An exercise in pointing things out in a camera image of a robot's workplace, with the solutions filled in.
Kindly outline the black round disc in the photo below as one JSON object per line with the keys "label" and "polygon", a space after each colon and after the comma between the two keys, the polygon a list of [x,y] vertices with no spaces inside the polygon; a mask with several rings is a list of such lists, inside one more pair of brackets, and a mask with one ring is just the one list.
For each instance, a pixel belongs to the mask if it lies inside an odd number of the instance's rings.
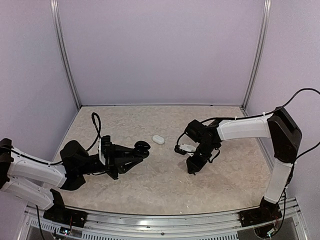
{"label": "black round disc", "polygon": [[150,155],[150,149],[151,146],[143,140],[137,141],[134,144],[135,155],[140,156],[141,158],[147,158]]}

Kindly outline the white earbud charging case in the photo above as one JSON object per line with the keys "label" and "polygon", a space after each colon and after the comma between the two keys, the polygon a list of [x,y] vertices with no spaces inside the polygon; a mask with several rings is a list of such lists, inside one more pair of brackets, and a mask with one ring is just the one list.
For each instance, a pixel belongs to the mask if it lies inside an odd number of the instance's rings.
{"label": "white earbud charging case", "polygon": [[165,139],[157,134],[152,136],[152,141],[158,145],[163,145],[165,143]]}

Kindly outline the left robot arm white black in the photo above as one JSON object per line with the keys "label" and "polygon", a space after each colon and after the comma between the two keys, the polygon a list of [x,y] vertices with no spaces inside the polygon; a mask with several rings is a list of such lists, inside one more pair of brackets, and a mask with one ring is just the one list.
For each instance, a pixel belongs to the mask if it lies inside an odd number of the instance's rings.
{"label": "left robot arm white black", "polygon": [[146,159],[150,145],[138,141],[133,148],[113,144],[106,135],[98,141],[98,153],[90,155],[78,141],[69,141],[60,151],[59,162],[26,154],[9,138],[0,141],[0,190],[49,210],[57,221],[70,218],[55,188],[75,191],[85,184],[85,175],[107,174],[114,180]]}

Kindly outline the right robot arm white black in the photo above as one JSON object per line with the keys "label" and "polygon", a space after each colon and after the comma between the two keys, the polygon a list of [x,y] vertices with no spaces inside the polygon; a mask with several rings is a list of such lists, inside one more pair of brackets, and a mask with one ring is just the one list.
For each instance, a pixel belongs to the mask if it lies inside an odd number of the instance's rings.
{"label": "right robot arm white black", "polygon": [[196,147],[177,145],[177,150],[188,154],[186,169],[191,175],[198,173],[217,157],[225,142],[267,139],[273,147],[274,164],[271,178],[256,210],[256,218],[266,222],[278,210],[278,202],[289,184],[302,141],[302,131],[285,108],[277,107],[271,113],[247,117],[216,117],[205,124],[192,120],[183,132]]}

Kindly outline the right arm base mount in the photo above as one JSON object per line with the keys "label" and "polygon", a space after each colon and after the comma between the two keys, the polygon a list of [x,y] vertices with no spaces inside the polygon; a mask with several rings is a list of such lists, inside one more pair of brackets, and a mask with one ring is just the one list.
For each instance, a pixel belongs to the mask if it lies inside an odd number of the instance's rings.
{"label": "right arm base mount", "polygon": [[280,219],[282,216],[282,212],[279,209],[269,211],[266,208],[260,207],[239,212],[239,220],[242,227],[274,221],[276,218]]}

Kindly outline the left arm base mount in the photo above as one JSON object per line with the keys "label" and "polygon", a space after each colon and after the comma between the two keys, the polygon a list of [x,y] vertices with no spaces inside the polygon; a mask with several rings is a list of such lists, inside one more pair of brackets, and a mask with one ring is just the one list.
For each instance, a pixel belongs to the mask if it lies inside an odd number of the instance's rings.
{"label": "left arm base mount", "polygon": [[59,207],[51,207],[45,210],[43,214],[44,219],[79,228],[84,227],[87,216],[88,213],[85,211]]}

